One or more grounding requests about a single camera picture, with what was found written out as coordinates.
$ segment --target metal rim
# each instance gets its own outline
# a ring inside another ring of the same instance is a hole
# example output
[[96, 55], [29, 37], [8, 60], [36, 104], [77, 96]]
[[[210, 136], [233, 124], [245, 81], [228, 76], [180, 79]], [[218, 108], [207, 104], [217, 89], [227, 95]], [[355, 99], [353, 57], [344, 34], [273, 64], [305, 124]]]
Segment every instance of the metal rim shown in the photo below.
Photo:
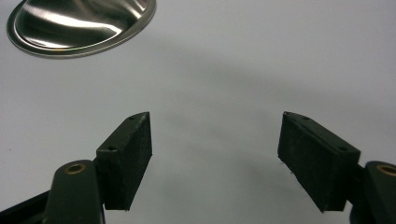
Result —
[[112, 49], [117, 45], [129, 40], [134, 37], [140, 31], [142, 31], [151, 21], [156, 10], [156, 1], [148, 0], [148, 5], [143, 13], [142, 17], [127, 31], [120, 35], [110, 38], [106, 41], [99, 42], [97, 44], [89, 45], [84, 48], [75, 49], [46, 49], [27, 42], [17, 31], [16, 20], [21, 12], [23, 5], [27, 0], [23, 0], [19, 3], [10, 14], [7, 21], [7, 35], [10, 41], [19, 49], [33, 54], [38, 57], [52, 58], [52, 59], [65, 59], [65, 58], [77, 58], [99, 53], [108, 49]]

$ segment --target silver metal object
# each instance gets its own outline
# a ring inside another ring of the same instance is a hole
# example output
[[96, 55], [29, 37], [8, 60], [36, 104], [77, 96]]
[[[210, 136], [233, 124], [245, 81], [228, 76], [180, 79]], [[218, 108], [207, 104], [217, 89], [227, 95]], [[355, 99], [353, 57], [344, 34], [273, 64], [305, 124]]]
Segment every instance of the silver metal object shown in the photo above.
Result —
[[81, 57], [138, 34], [155, 8], [155, 0], [24, 0], [9, 16], [7, 33], [36, 56]]

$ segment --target round metal dish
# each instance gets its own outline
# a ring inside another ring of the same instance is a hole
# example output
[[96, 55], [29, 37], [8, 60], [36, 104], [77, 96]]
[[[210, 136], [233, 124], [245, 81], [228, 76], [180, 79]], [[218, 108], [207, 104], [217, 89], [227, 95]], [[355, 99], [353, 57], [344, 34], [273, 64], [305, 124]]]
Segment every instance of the round metal dish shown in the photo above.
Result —
[[155, 0], [24, 0], [9, 16], [7, 33], [36, 56], [81, 57], [138, 34], [155, 8]]

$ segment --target white surface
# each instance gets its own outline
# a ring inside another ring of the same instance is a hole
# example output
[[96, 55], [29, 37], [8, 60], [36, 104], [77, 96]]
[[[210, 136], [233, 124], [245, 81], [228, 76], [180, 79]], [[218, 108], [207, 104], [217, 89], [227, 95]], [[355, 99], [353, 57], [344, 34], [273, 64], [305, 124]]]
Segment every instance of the white surface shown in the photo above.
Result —
[[54, 61], [7, 39], [0, 2], [0, 210], [93, 159], [150, 111], [154, 156], [132, 210], [107, 223], [348, 223], [321, 214], [276, 155], [285, 110], [396, 163], [396, 2], [158, 1], [138, 36]]

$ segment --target stainless steel plate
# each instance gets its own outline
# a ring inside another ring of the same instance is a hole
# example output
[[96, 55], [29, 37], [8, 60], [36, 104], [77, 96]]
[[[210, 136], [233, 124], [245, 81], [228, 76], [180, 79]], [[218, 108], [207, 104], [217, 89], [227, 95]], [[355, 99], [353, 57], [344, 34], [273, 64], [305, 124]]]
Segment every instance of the stainless steel plate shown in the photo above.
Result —
[[7, 23], [18, 48], [50, 58], [111, 49], [149, 23], [155, 0], [24, 0]]

